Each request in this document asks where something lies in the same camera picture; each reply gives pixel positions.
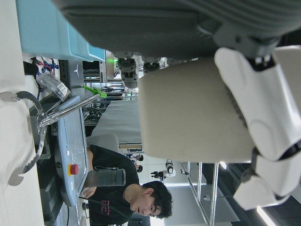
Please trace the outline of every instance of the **white tablecloth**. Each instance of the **white tablecloth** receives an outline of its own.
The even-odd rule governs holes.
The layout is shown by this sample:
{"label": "white tablecloth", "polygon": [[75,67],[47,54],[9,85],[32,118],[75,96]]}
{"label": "white tablecloth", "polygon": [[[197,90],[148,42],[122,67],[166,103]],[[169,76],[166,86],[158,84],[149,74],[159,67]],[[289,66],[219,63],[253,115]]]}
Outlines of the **white tablecloth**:
{"label": "white tablecloth", "polygon": [[[0,27],[0,92],[26,90],[15,1],[1,1]],[[8,103],[0,100],[2,226],[44,225],[36,167],[24,175],[19,186],[8,185],[12,171],[24,166],[34,156],[28,116],[28,107],[24,101]]]}

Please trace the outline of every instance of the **green light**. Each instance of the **green light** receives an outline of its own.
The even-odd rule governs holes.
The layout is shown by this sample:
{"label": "green light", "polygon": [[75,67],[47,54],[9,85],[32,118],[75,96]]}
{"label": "green light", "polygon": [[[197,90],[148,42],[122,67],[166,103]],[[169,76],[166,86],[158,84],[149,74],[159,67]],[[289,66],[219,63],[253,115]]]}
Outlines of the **green light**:
{"label": "green light", "polygon": [[108,63],[114,63],[115,60],[114,60],[114,59],[107,59],[107,62],[108,62]]}

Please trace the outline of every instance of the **plastic bag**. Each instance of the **plastic bag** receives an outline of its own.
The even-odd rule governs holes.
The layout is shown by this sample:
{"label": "plastic bag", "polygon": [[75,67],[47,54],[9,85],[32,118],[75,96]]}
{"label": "plastic bag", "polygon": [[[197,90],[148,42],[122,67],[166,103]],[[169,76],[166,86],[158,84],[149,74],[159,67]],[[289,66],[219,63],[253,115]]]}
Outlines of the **plastic bag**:
{"label": "plastic bag", "polygon": [[59,81],[55,76],[49,72],[37,75],[37,83],[45,87],[47,91],[55,94],[63,102],[71,94],[70,90],[64,83]]}

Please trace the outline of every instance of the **black t-shirt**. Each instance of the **black t-shirt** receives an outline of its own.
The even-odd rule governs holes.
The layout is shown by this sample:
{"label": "black t-shirt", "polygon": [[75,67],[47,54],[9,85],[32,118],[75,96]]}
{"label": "black t-shirt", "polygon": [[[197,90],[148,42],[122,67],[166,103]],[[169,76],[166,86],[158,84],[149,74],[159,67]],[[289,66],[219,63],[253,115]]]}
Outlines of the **black t-shirt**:
{"label": "black t-shirt", "polygon": [[[125,186],[97,187],[91,199],[112,206],[131,218],[133,211],[130,203],[122,197],[125,188],[131,184],[139,184],[137,170],[132,161],[124,155],[95,145],[90,146],[93,153],[92,165],[101,167],[118,167],[126,172]],[[110,207],[89,202],[89,212],[92,225],[123,224],[128,218],[120,215]]]}

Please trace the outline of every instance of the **white table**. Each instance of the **white table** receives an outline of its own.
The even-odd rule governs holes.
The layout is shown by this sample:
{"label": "white table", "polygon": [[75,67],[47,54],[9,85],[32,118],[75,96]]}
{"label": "white table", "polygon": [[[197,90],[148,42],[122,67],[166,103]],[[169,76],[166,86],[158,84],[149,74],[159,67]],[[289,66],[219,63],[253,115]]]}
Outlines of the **white table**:
{"label": "white table", "polygon": [[[0,27],[0,92],[26,90],[15,1],[1,1]],[[44,225],[36,167],[24,175],[19,186],[8,185],[11,172],[34,156],[28,116],[25,102],[0,100],[0,225],[3,226]]]}

